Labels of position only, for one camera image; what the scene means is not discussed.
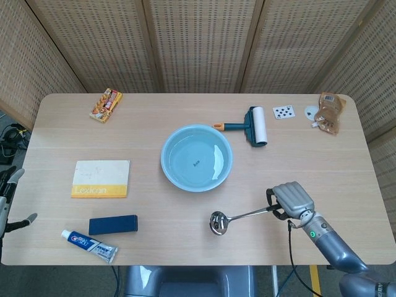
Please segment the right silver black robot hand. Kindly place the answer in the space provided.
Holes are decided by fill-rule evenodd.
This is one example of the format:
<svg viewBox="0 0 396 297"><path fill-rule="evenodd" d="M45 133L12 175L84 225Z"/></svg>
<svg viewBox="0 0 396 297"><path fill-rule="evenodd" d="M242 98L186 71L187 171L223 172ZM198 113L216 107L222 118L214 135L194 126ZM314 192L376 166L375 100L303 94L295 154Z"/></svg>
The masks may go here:
<svg viewBox="0 0 396 297"><path fill-rule="evenodd" d="M277 204L284 210L283 213L280 213L278 210L272 212L279 220L286 220L288 218L300 219L302 214L306 212L313 213L314 211L314 201L302 185L296 181L267 189L266 196L270 206L272 205L272 197L274 196Z"/></svg>

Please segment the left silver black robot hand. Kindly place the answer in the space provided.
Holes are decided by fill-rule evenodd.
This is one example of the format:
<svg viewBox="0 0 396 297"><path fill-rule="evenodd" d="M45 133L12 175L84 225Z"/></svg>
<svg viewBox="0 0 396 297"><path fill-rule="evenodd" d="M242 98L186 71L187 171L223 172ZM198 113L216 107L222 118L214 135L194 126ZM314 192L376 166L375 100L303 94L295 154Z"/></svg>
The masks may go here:
<svg viewBox="0 0 396 297"><path fill-rule="evenodd" d="M38 214L33 213L22 221L9 223L8 216L11 209L11 202L19 182L19 179L24 175L23 168L17 169L16 166L1 171L1 248L4 235L14 230L24 228L31 225L37 218Z"/></svg>

